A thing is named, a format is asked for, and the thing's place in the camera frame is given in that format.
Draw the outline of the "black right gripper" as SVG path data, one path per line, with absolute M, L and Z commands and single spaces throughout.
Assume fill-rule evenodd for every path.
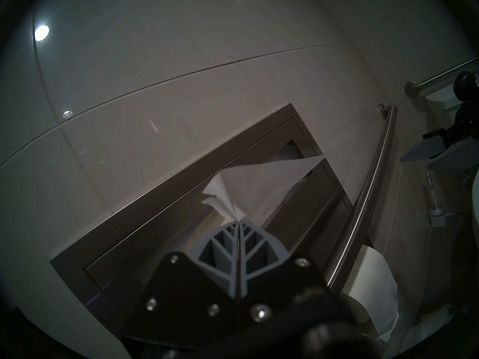
M 459 171 L 478 165 L 478 72 L 461 71 L 452 85 L 426 96 L 426 102 L 434 112 L 449 115 L 452 124 L 423 134 L 423 140 L 399 161 L 422 161 L 439 155 L 427 164 L 432 171 Z

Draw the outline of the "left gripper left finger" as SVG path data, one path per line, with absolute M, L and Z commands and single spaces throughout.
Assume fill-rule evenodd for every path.
M 123 325 L 126 349 L 197 349 L 237 331 L 239 232 L 230 222 L 163 258 Z

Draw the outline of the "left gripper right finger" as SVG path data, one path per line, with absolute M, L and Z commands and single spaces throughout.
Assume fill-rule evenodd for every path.
M 339 297 L 311 258 L 248 221 L 239 223 L 239 330 L 251 338 L 298 338 L 339 322 Z

